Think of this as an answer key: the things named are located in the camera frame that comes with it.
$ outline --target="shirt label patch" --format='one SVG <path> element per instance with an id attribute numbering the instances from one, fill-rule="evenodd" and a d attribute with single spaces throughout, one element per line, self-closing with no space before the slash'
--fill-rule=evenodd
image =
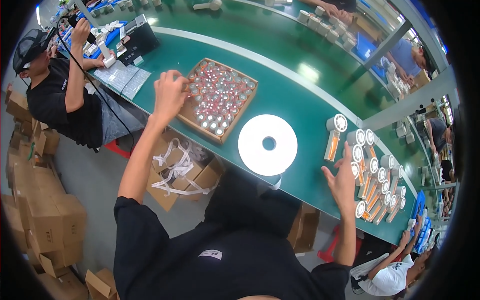
<path id="1" fill-rule="evenodd" d="M 202 253 L 200 253 L 198 257 L 200 256 L 211 256 L 211 257 L 215 257 L 216 259 L 222 260 L 222 252 L 218 250 L 205 250 Z"/>

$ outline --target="mesh cap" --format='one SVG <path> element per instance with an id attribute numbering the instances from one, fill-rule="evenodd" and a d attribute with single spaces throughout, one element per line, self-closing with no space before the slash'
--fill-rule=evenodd
<path id="1" fill-rule="evenodd" d="M 20 40 L 13 54 L 13 69 L 17 75 L 26 69 L 25 64 L 47 49 L 50 40 L 48 37 L 48 33 L 40 29 L 32 29 Z"/>

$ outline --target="cardboard tray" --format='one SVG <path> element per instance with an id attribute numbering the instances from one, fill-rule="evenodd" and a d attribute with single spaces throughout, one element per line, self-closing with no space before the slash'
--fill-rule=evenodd
<path id="1" fill-rule="evenodd" d="M 198 131 L 199 133 L 207 136 L 210 140 L 213 140 L 214 142 L 216 143 L 219 143 L 219 144 L 223 144 L 225 142 L 225 140 L 227 140 L 227 137 L 228 135 L 230 134 L 231 130 L 235 127 L 235 125 L 237 124 L 238 120 L 240 119 L 240 117 L 242 116 L 243 112 L 245 111 L 245 109 L 248 107 L 248 105 L 250 104 L 250 102 L 252 101 L 253 97 L 255 97 L 255 94 L 257 93 L 257 88 L 258 88 L 258 81 L 256 81 L 255 79 L 251 78 L 250 76 L 246 75 L 245 73 L 242 73 L 234 68 L 231 68 L 223 63 L 220 63 L 218 61 L 215 61 L 215 60 L 211 60 L 209 58 L 204 58 L 202 59 L 201 61 L 199 61 L 193 68 L 192 70 L 188 73 L 188 74 L 191 74 L 193 72 L 195 72 L 195 68 L 198 67 L 200 65 L 200 62 L 202 62 L 203 60 L 207 61 L 207 62 L 210 62 L 210 61 L 213 61 L 215 64 L 217 65 L 222 65 L 224 66 L 225 68 L 227 69 L 231 69 L 231 70 L 234 70 L 236 71 L 239 76 L 241 77 L 247 77 L 248 79 L 250 79 L 250 81 L 254 82 L 255 83 L 255 88 L 252 89 L 252 93 L 250 95 L 248 95 L 248 98 L 247 100 L 245 101 L 245 103 L 243 104 L 243 106 L 241 108 L 239 108 L 239 112 L 238 114 L 235 116 L 235 118 L 233 119 L 233 122 L 230 124 L 230 126 L 225 129 L 225 133 L 223 134 L 223 136 L 221 137 L 218 137 L 216 136 L 214 133 L 208 131 L 208 130 L 205 130 L 203 129 L 202 127 L 200 127 L 200 125 L 198 124 L 197 122 L 197 119 L 196 117 L 193 115 L 193 109 L 195 108 L 195 106 L 197 106 L 195 100 L 193 97 L 190 97 L 190 98 L 187 98 L 187 100 L 185 100 L 185 103 L 183 104 L 183 107 L 181 108 L 180 112 L 178 113 L 177 115 L 177 118 L 180 119 L 181 121 L 183 121 L 185 124 L 187 124 L 188 126 L 192 127 L 193 129 L 195 129 L 196 131 Z"/>

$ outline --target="bubble wrap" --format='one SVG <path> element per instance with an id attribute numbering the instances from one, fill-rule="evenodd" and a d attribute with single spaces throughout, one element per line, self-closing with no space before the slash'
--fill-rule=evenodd
<path id="1" fill-rule="evenodd" d="M 130 100 L 133 100 L 133 97 L 135 97 L 142 85 L 144 85 L 150 74 L 150 72 L 135 67 L 134 65 L 125 67 L 120 61 L 116 61 L 108 69 L 96 69 L 94 72 L 97 78 L 115 88 Z"/>

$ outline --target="white t-shirt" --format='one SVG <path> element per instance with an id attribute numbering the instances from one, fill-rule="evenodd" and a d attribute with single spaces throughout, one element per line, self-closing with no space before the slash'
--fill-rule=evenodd
<path id="1" fill-rule="evenodd" d="M 372 270 L 385 259 L 385 257 L 382 257 L 379 257 L 376 260 L 378 262 L 374 265 L 371 264 L 372 262 L 366 262 L 365 264 L 371 264 L 370 270 Z M 407 285 L 407 271 L 412 266 L 413 260 L 409 254 L 405 256 L 402 262 L 390 263 L 386 268 L 378 271 L 373 280 L 367 279 L 359 282 L 359 286 L 370 295 L 393 296 L 401 292 Z"/>

